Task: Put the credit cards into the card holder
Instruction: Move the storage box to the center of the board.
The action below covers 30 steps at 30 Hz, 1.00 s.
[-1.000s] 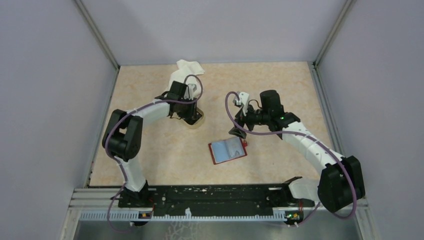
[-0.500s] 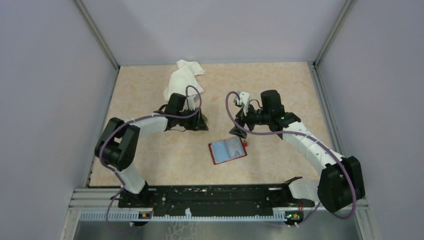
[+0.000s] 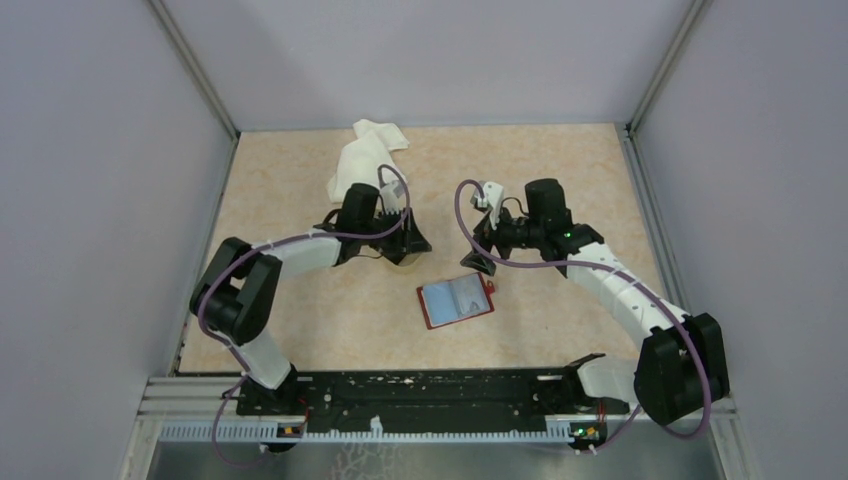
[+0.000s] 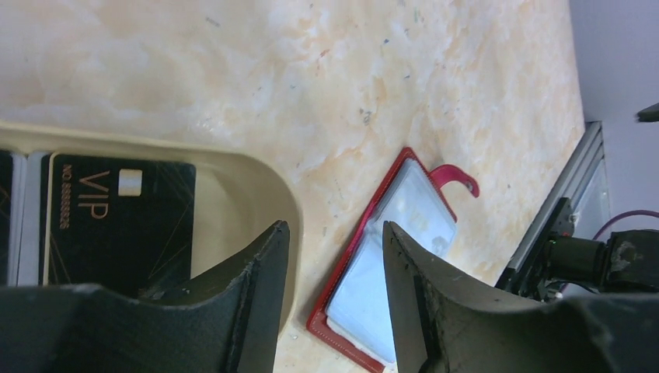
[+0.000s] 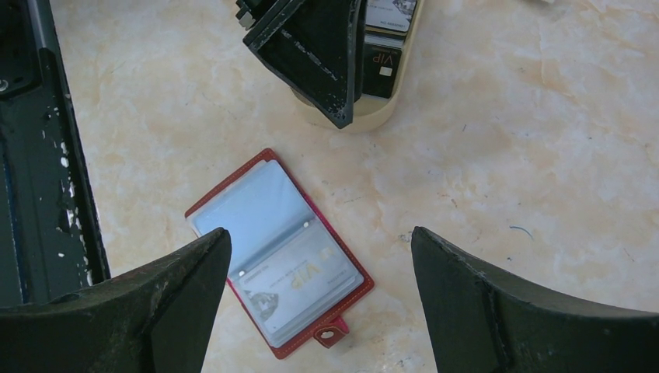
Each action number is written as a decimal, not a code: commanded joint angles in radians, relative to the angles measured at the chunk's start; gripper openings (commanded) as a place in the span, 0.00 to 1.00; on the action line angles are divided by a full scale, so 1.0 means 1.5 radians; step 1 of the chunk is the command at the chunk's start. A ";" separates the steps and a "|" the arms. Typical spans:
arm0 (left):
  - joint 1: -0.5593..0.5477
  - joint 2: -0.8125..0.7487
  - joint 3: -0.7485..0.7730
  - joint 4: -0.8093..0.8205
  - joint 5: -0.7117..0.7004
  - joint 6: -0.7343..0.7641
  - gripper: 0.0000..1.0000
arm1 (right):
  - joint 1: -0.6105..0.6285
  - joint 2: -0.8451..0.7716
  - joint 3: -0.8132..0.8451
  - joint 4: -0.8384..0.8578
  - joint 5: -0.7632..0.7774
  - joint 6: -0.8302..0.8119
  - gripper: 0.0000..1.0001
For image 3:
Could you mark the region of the red card holder wallet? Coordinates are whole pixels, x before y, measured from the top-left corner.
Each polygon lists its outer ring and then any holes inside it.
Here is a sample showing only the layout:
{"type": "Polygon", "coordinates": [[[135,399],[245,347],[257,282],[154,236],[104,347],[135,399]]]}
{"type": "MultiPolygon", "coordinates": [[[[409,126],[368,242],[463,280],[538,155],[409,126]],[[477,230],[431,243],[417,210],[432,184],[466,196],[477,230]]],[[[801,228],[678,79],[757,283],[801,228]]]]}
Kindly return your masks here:
{"type": "Polygon", "coordinates": [[[480,273],[431,283],[416,289],[426,328],[435,330],[495,311],[496,287],[480,273]]]}

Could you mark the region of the beige oval tray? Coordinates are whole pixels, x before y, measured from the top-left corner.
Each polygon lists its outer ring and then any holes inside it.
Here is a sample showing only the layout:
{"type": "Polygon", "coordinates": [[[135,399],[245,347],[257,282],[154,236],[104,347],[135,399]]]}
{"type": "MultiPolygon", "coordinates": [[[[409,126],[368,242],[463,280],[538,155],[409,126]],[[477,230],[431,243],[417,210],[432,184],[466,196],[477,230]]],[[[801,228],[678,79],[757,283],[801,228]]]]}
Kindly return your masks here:
{"type": "Polygon", "coordinates": [[[416,272],[421,265],[421,256],[416,254],[408,255],[401,259],[398,263],[390,262],[388,268],[396,274],[409,275],[416,272]]]}

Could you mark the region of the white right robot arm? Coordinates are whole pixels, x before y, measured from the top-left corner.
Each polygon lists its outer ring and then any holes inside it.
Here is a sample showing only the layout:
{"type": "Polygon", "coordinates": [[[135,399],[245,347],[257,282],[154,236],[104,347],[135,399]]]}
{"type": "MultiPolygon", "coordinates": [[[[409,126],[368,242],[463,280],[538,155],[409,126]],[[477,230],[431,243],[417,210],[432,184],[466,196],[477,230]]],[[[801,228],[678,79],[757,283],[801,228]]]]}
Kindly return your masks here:
{"type": "Polygon", "coordinates": [[[588,412],[609,398],[640,406],[663,428],[701,412],[698,428],[706,428],[714,403],[730,393],[723,334],[714,317],[693,315],[647,286],[597,230],[574,221],[557,180],[529,182],[521,216],[505,207],[502,185],[460,185],[472,187],[471,204],[483,215],[474,228],[457,221],[471,246],[463,266],[489,276],[499,266],[555,269],[594,295],[639,349],[635,360],[600,355],[580,361],[576,376],[563,385],[569,408],[588,412]]]}

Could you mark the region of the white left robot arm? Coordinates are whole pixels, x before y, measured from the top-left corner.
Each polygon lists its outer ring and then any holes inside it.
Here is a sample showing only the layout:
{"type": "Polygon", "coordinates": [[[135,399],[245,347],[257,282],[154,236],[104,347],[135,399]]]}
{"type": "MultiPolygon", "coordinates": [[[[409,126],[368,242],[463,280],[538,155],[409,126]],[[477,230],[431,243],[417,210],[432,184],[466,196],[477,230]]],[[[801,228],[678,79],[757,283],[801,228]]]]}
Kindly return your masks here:
{"type": "Polygon", "coordinates": [[[279,282],[340,266],[364,247],[395,266],[431,252],[407,201],[399,182],[382,188],[355,183],[341,206],[304,234],[256,245],[229,237],[219,245],[189,310],[202,332],[233,354],[273,412],[288,413],[300,399],[298,384],[289,380],[296,369],[266,330],[279,282]]]}

